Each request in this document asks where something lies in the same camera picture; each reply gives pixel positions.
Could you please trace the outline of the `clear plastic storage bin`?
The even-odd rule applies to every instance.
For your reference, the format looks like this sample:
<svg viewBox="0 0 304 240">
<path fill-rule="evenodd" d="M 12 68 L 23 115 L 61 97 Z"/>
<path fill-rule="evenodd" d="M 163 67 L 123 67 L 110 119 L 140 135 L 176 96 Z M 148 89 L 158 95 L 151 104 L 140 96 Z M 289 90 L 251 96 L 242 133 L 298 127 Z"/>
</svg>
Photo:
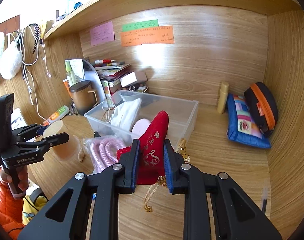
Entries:
<svg viewBox="0 0 304 240">
<path fill-rule="evenodd" d="M 129 132 L 125 131 L 106 123 L 103 119 L 109 107 L 118 106 L 123 103 L 120 91 L 88 111 L 85 117 L 90 123 L 92 130 L 98 132 L 100 136 L 115 135 L 121 138 L 126 146 L 130 146 L 133 139 L 138 139 L 140 136 L 133 134 L 132 129 Z M 198 106 L 199 102 L 194 100 L 144 93 L 141 97 L 141 107 L 134 124 L 139 119 L 152 121 L 160 111 L 167 112 L 169 116 L 167 138 L 170 140 L 172 147 L 177 148 L 180 141 L 182 139 L 188 140 L 194 130 Z"/>
</svg>

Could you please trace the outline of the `red velvet pouch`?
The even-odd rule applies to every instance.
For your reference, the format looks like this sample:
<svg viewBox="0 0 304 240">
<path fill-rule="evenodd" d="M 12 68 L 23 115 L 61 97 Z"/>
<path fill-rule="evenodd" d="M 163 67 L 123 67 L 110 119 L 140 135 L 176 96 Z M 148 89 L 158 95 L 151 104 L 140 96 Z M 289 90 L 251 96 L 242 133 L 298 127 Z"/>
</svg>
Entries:
<svg viewBox="0 0 304 240">
<path fill-rule="evenodd" d="M 163 149 L 168 125 L 168 113 L 160 111 L 139 138 L 136 185 L 153 185 L 159 177 L 165 176 Z"/>
</svg>

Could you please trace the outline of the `brown ceramic mug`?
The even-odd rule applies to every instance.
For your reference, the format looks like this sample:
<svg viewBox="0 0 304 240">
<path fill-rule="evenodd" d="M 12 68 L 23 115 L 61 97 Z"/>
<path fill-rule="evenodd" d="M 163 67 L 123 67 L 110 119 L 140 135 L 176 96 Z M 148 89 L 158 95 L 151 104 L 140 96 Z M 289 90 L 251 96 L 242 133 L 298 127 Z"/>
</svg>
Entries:
<svg viewBox="0 0 304 240">
<path fill-rule="evenodd" d="M 84 115 L 99 103 L 97 91 L 92 88 L 89 80 L 72 85 L 69 91 L 80 115 Z"/>
</svg>

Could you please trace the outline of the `clear pen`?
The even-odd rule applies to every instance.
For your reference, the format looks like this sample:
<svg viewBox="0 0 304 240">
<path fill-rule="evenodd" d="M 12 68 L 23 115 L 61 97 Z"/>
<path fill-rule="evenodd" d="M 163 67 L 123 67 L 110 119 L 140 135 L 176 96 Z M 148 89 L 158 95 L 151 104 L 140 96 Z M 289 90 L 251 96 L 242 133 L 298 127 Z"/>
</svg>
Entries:
<svg viewBox="0 0 304 240">
<path fill-rule="evenodd" d="M 261 210 L 265 214 L 267 209 L 268 188 L 264 187 L 262 191 Z"/>
</svg>

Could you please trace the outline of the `white fluffy item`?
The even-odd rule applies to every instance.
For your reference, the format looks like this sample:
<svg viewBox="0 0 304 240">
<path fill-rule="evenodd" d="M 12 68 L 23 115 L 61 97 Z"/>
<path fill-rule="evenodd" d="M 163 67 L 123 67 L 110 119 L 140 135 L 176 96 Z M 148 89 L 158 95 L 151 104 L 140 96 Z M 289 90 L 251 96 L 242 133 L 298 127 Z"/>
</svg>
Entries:
<svg viewBox="0 0 304 240">
<path fill-rule="evenodd" d="M 22 63 L 22 56 L 17 48 L 16 40 L 4 49 L 5 35 L 0 32 L 0 76 L 5 80 L 10 80 L 19 72 Z"/>
</svg>

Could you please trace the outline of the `orange sticky note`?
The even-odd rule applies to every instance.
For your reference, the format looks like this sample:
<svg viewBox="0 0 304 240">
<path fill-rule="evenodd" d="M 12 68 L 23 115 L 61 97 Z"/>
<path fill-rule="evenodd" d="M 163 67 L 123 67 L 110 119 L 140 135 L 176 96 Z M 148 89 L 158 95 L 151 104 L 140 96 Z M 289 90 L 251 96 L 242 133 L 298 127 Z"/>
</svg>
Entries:
<svg viewBox="0 0 304 240">
<path fill-rule="evenodd" d="M 173 26 L 143 28 L 121 32 L 123 47 L 139 46 L 142 44 L 174 44 Z"/>
</svg>

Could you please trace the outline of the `green sticky note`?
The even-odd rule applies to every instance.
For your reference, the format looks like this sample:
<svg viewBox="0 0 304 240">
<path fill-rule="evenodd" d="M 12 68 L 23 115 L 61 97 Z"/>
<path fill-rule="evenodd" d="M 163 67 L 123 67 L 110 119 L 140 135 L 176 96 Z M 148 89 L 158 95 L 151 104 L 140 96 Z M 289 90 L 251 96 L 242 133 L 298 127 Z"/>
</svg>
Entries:
<svg viewBox="0 0 304 240">
<path fill-rule="evenodd" d="M 127 23 L 127 24 L 122 25 L 122 31 L 126 32 L 126 31 L 132 31 L 132 30 L 137 30 L 137 29 L 158 27 L 158 26 L 159 26 L 158 20 L 133 22 L 133 23 Z"/>
</svg>

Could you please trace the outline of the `pink sticky note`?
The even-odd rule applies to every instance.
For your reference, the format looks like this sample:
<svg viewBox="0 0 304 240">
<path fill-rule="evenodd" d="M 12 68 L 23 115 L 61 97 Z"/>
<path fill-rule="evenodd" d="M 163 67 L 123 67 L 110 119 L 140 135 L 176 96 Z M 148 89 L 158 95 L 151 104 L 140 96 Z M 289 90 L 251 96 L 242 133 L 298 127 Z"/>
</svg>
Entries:
<svg viewBox="0 0 304 240">
<path fill-rule="evenodd" d="M 112 21 L 92 28 L 90 30 L 90 37 L 92 46 L 114 41 L 115 35 Z"/>
</svg>

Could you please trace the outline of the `stack of books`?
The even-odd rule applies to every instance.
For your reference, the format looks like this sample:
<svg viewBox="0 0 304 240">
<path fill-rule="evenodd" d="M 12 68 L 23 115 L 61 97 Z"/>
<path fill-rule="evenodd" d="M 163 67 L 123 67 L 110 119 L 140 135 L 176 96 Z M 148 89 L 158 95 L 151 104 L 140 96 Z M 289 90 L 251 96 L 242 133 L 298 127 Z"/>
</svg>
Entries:
<svg viewBox="0 0 304 240">
<path fill-rule="evenodd" d="M 96 70 L 100 80 L 107 80 L 111 95 L 119 91 L 122 87 L 120 84 L 120 78 L 130 72 L 131 64 L 124 61 L 117 62 L 111 61 L 109 63 L 95 64 Z"/>
</svg>

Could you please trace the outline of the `pink round jar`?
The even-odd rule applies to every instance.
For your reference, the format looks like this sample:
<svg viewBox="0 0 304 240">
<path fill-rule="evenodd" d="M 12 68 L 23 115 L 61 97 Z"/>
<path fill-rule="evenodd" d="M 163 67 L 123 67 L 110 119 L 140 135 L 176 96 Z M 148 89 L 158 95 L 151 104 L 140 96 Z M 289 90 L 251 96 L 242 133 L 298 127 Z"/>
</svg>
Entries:
<svg viewBox="0 0 304 240">
<path fill-rule="evenodd" d="M 132 128 L 132 133 L 139 135 L 140 137 L 146 132 L 148 127 L 150 126 L 151 121 L 148 119 L 139 119 Z"/>
</svg>

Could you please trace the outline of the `orange jacket sleeve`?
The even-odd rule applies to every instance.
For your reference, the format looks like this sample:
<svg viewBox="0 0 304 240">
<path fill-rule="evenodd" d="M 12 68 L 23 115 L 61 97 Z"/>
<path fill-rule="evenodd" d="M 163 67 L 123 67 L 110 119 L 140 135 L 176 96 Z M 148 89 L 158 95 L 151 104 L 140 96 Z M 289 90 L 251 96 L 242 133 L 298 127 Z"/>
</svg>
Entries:
<svg viewBox="0 0 304 240">
<path fill-rule="evenodd" d="M 23 224 L 22 199 L 14 199 L 8 185 L 0 180 L 0 224 L 11 239 L 18 239 Z"/>
</svg>

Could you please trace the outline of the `yellow tube bottle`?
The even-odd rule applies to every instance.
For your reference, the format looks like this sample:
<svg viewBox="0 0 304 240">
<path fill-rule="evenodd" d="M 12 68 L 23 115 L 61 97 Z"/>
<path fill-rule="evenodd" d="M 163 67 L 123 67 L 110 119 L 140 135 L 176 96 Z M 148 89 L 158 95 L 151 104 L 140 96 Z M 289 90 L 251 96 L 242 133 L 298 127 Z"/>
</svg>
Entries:
<svg viewBox="0 0 304 240">
<path fill-rule="evenodd" d="M 219 91 L 218 104 L 217 104 L 217 111 L 219 114 L 223 114 L 225 111 L 228 92 L 229 92 L 228 82 L 222 81 Z"/>
</svg>

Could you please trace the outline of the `green orange tube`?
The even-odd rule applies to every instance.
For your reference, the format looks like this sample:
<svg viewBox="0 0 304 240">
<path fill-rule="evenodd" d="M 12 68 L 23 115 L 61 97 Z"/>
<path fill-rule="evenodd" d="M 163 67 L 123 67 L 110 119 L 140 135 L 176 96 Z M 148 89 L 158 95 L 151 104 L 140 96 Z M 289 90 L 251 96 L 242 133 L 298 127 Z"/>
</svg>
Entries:
<svg viewBox="0 0 304 240">
<path fill-rule="evenodd" d="M 55 111 L 48 119 L 43 122 L 44 126 L 50 125 L 56 121 L 61 120 L 70 112 L 69 108 L 66 105 L 60 107 L 57 111 Z"/>
</svg>

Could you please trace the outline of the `blue patchwork pouch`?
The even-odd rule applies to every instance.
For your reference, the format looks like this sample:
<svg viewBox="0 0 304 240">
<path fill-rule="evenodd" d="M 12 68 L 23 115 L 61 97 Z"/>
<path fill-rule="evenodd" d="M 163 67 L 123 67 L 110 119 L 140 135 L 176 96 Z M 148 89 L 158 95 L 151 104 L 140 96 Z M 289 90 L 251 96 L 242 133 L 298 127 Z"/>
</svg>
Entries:
<svg viewBox="0 0 304 240">
<path fill-rule="evenodd" d="M 271 148 L 270 141 L 263 135 L 250 115 L 249 107 L 243 96 L 229 93 L 226 106 L 228 112 L 227 137 L 230 141 L 256 148 Z"/>
</svg>

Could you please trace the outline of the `white drawstring bag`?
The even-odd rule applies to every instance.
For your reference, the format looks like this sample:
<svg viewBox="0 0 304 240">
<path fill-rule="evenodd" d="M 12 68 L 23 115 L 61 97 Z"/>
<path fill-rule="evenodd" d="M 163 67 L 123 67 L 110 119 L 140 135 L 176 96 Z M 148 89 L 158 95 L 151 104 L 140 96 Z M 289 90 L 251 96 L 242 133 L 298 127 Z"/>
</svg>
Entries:
<svg viewBox="0 0 304 240">
<path fill-rule="evenodd" d="M 118 106 L 109 107 L 104 114 L 104 121 L 125 131 L 130 131 L 137 119 L 141 107 L 141 98 L 125 101 Z"/>
</svg>

